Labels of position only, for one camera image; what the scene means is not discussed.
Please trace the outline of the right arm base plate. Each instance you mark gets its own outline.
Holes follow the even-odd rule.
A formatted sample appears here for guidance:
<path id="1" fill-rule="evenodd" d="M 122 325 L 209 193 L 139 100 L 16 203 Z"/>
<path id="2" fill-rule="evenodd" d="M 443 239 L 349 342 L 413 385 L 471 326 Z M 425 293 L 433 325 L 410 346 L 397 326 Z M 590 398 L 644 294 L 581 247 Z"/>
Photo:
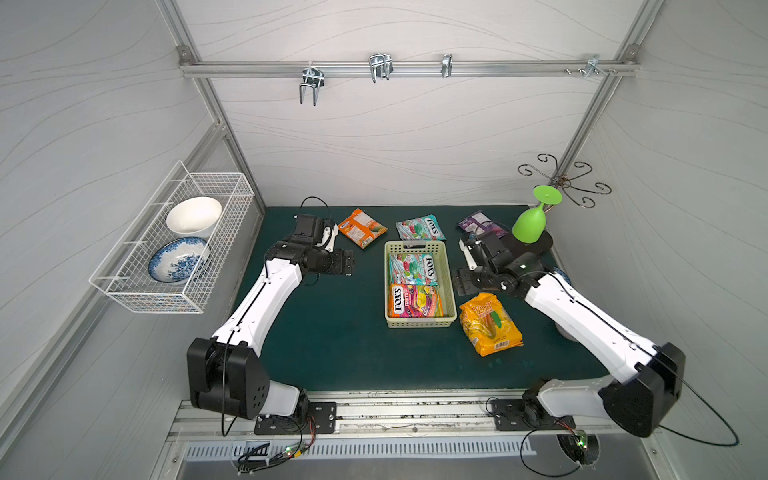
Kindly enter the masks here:
<path id="1" fill-rule="evenodd" d="M 537 400 L 500 399 L 490 397 L 485 402 L 486 413 L 493 419 L 495 429 L 502 432 L 532 430 L 575 430 L 572 416 L 550 415 Z"/>

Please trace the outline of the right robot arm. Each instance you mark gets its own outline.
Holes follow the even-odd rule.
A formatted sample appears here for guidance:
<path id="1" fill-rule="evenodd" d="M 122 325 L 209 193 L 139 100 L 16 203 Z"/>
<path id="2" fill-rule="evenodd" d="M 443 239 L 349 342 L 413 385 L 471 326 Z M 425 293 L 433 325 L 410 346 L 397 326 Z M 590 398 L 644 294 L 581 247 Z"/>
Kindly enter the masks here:
<path id="1" fill-rule="evenodd" d="M 600 378 L 541 380 L 523 394 L 520 414 L 531 428 L 561 417 L 612 420 L 636 437 L 650 436 L 681 396 L 685 354 L 655 345 L 594 305 L 538 254 L 514 253 L 494 234 L 458 243 L 467 262 L 457 270 L 460 295 L 507 293 L 551 319 L 605 367 Z"/>

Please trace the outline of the orange fruits candy bag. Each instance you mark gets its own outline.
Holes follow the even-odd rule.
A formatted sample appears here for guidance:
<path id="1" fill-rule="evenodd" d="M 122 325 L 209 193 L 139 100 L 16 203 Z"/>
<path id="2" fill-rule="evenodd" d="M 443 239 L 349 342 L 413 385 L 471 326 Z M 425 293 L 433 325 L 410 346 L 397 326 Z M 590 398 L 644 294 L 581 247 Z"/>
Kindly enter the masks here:
<path id="1" fill-rule="evenodd" d="M 355 209 L 349 217 L 339 224 L 339 231 L 361 249 L 386 233 L 388 228 L 374 220 L 362 209 Z"/>

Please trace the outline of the teal mint blossom candy bag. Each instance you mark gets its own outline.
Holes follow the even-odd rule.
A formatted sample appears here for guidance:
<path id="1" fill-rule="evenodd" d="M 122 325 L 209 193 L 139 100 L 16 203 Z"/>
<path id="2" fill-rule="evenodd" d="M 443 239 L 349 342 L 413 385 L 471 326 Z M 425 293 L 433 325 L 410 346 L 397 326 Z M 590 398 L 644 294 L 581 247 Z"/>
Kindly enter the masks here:
<path id="1" fill-rule="evenodd" d="M 390 254 L 389 273 L 393 284 L 421 286 L 435 286 L 438 284 L 435 261 L 430 254 Z"/>

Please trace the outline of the purple candy bag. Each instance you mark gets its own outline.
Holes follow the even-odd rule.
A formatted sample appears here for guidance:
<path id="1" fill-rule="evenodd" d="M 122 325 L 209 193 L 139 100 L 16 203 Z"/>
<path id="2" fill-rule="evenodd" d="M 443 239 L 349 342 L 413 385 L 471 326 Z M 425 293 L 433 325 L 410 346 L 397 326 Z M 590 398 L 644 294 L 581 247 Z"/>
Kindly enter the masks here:
<path id="1" fill-rule="evenodd" d="M 480 236 L 487 232 L 493 232 L 497 237 L 503 238 L 508 234 L 506 226 L 490 219 L 482 211 L 476 211 L 460 220 L 457 227 L 465 233 L 474 234 L 476 236 Z"/>

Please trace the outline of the yellow orange candy bag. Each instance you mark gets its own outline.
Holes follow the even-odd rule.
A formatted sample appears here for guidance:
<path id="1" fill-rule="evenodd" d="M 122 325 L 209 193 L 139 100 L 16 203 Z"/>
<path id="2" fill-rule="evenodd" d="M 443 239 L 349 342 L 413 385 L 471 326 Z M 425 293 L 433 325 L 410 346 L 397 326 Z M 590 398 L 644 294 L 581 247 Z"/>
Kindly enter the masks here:
<path id="1" fill-rule="evenodd" d="M 523 335 L 499 299 L 480 293 L 460 306 L 462 329 L 481 357 L 520 347 Z"/>

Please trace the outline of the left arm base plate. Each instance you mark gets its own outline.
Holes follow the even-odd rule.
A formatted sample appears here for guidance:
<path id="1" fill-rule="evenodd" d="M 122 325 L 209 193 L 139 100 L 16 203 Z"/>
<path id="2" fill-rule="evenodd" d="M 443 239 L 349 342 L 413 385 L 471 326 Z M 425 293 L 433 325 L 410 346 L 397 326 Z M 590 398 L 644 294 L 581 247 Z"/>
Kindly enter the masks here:
<path id="1" fill-rule="evenodd" d="M 327 435 L 335 432 L 336 420 L 336 402 L 314 402 L 308 398 L 301 398 L 296 409 L 289 416 L 257 416 L 254 434 L 258 436 Z"/>

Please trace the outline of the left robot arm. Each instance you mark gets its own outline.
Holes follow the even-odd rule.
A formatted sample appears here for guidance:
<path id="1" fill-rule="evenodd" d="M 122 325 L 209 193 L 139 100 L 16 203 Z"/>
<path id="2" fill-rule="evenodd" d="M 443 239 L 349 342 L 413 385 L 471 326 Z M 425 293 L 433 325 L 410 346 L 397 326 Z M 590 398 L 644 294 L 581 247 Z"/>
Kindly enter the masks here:
<path id="1" fill-rule="evenodd" d="M 264 343 L 306 274 L 350 276 L 354 265 L 349 249 L 285 241 L 270 248 L 258 279 L 234 313 L 211 337 L 194 339 L 187 350 L 192 406 L 248 420 L 298 415 L 303 394 L 270 378 L 261 361 Z"/>

